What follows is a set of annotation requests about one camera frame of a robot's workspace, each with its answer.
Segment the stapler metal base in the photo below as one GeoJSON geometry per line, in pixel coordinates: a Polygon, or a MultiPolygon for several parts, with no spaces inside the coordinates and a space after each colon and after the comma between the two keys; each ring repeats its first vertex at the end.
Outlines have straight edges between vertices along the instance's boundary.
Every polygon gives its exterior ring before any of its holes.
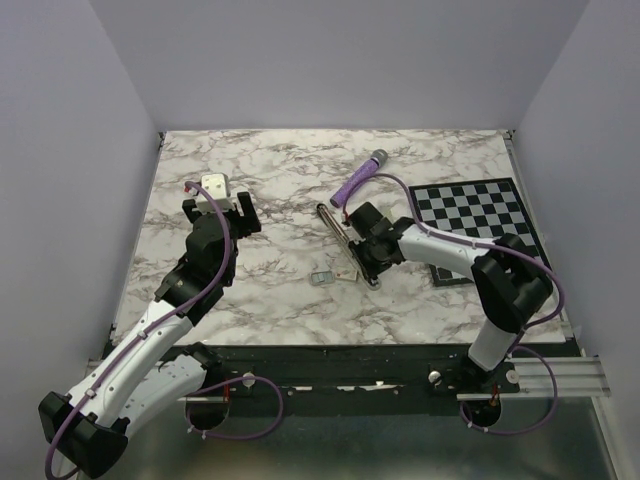
{"type": "Polygon", "coordinates": [[[352,250],[350,249],[349,243],[350,238],[347,235],[346,231],[342,228],[340,223],[333,217],[329,208],[324,203],[318,203],[316,205],[316,214],[320,218],[320,220],[324,223],[324,225],[330,230],[336,241],[338,242],[339,247],[342,252],[345,254],[346,258],[352,265],[359,279],[363,280],[365,285],[370,290],[378,290],[381,287],[380,281],[377,279],[373,279],[366,272],[364,267],[361,265],[359,260],[356,258],[352,250]]]}

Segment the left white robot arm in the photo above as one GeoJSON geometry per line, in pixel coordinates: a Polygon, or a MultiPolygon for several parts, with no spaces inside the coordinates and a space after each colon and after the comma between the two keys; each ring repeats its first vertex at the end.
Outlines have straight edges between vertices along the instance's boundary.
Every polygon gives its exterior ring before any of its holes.
{"type": "Polygon", "coordinates": [[[161,281],[146,311],[115,349],[67,393],[48,393],[38,413],[49,444],[44,472],[55,478],[54,456],[73,464],[66,473],[91,479],[108,472],[131,438],[178,398],[214,393],[220,368],[195,353],[180,354],[168,367],[161,358],[189,333],[233,284],[237,243],[261,230],[251,196],[235,200],[189,182],[197,196],[184,201],[192,230],[186,251],[161,281]]]}

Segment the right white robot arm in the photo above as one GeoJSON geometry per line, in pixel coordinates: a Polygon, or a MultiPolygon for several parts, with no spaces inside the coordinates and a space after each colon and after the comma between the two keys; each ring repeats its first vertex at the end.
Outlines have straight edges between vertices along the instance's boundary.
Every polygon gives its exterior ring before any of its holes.
{"type": "Polygon", "coordinates": [[[460,379],[474,392],[493,384],[495,368],[553,292],[546,265],[526,255],[514,234],[475,239],[409,217],[392,223],[369,202],[348,214],[347,221],[360,236],[348,248],[369,280],[413,262],[439,266],[474,283],[486,321],[460,367],[460,379]]]}

